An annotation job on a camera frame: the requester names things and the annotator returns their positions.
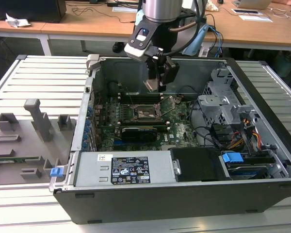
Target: warning label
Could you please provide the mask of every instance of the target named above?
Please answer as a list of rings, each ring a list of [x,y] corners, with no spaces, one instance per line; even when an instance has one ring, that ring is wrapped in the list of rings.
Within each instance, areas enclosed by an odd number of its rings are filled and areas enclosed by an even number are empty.
[[[111,183],[150,183],[147,157],[112,158]]]

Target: paper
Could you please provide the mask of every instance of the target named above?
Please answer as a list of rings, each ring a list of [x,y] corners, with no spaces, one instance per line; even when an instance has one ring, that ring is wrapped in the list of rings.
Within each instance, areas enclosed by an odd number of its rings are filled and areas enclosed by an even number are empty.
[[[137,8],[128,8],[128,7],[123,7],[123,6],[114,6],[112,8],[112,11],[114,12],[128,12],[128,13],[136,13],[137,12]]]
[[[5,22],[7,22],[12,27],[18,28],[18,27],[25,27],[25,26],[31,25],[26,19],[17,19],[17,18],[8,16],[8,14],[5,14],[5,15],[6,15]]]
[[[259,16],[239,16],[243,20],[248,21],[260,21],[260,22],[273,22],[268,17],[259,17]]]

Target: blue clip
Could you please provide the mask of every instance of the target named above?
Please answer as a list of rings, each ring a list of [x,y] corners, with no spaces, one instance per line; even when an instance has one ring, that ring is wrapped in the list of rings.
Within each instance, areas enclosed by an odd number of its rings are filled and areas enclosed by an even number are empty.
[[[243,163],[243,157],[238,152],[226,152],[222,155],[222,158],[225,163]]]
[[[64,168],[63,167],[54,167],[50,171],[51,177],[63,177],[64,176]]]

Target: table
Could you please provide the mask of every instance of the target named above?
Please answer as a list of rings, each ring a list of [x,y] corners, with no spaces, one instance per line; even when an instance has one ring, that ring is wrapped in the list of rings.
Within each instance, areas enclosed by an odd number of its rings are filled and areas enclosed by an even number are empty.
[[[287,15],[291,16],[291,6],[271,3],[269,7],[286,10]],[[232,0],[225,0],[224,4],[219,4],[219,12],[206,11],[205,14],[212,14],[215,19],[216,29],[224,37],[223,47],[230,48],[248,48],[264,50],[291,50],[291,19],[278,18],[274,16],[269,9],[261,10],[262,17],[269,16],[273,21],[244,21],[231,11],[231,8],[237,8]],[[213,25],[211,16],[207,16],[207,23]],[[203,47],[205,49],[212,46],[214,41],[213,33],[207,33]]]
[[[0,81],[0,113],[13,112],[17,119],[31,119],[22,106],[26,98],[39,98],[41,111],[46,111],[49,118],[57,118],[61,113],[77,119],[87,77],[85,62],[86,57],[27,56],[24,60],[16,59]],[[259,62],[238,64],[291,132],[291,90],[268,66]],[[239,91],[248,102],[244,92]],[[49,192],[47,183],[0,188],[0,233],[201,231],[291,233],[291,198],[259,214],[76,225]]]
[[[135,20],[135,13],[113,12],[112,7],[93,5],[88,2],[67,3],[69,5],[85,4],[103,14],[91,9],[77,16],[72,12],[72,8],[84,9],[87,6],[66,5],[67,12],[61,23],[31,22],[30,27],[13,28],[5,21],[0,21],[0,36],[37,38],[41,42],[44,55],[51,56],[50,39],[80,40],[82,50],[86,50],[85,40],[126,42],[133,31],[133,23],[121,23],[116,17],[119,17],[122,22],[131,22]]]
[[[77,5],[84,2],[69,2]],[[271,7],[287,10],[291,16],[291,6],[271,3]],[[230,13],[231,8],[236,8],[231,0],[219,5]],[[67,5],[67,13],[60,24],[33,22],[32,27],[12,28],[6,22],[0,21],[0,35],[6,37],[38,38],[41,42],[45,55],[52,55],[50,39],[81,40],[82,50],[85,50],[85,40],[126,42],[133,31],[133,23],[120,23],[115,17],[108,17],[96,11],[87,11],[77,16],[72,12],[72,6]],[[111,16],[118,16],[123,22],[134,21],[135,13],[115,13],[111,7],[94,6],[98,11]],[[230,15],[226,10],[209,12],[213,14],[216,28],[224,36],[223,47],[291,50],[291,19],[275,17],[272,11],[261,10],[270,16],[273,23],[244,21],[238,16]],[[213,24],[211,16],[208,23]],[[203,42],[203,50],[212,46],[215,38],[208,32]]]

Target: computer case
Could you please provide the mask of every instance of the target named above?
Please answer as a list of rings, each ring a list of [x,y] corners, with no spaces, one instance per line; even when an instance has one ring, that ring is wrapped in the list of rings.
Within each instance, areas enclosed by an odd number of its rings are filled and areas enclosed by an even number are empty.
[[[59,23],[66,12],[65,0],[0,0],[0,20],[6,13],[14,18]]]

